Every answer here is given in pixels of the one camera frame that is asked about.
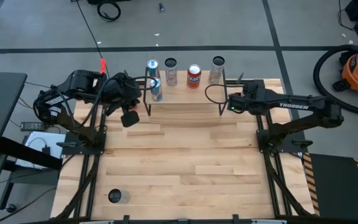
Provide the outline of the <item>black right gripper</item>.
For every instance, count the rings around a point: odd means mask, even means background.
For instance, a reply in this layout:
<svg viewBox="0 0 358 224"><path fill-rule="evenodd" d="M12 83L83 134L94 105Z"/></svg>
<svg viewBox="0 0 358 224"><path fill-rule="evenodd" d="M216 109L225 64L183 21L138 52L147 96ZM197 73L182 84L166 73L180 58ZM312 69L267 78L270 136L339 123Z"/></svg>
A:
<svg viewBox="0 0 358 224"><path fill-rule="evenodd" d="M267 114L270 108L262 98L264 91L263 80L246 80L241 92L229 94L227 109L237 114L246 111L250 114Z"/></svg>

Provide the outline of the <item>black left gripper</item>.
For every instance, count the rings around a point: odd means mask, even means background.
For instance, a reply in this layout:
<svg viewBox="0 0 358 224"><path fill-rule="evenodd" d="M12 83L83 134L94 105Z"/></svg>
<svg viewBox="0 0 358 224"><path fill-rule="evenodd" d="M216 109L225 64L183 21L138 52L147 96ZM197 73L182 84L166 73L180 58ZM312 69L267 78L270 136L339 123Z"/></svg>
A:
<svg viewBox="0 0 358 224"><path fill-rule="evenodd" d="M104 104L109 109L125 107L132 109L136 107L141 97L137 82L127 73L117 73L104 86ZM125 112L121 116L122 126L129 128L139 122L136 111Z"/></svg>

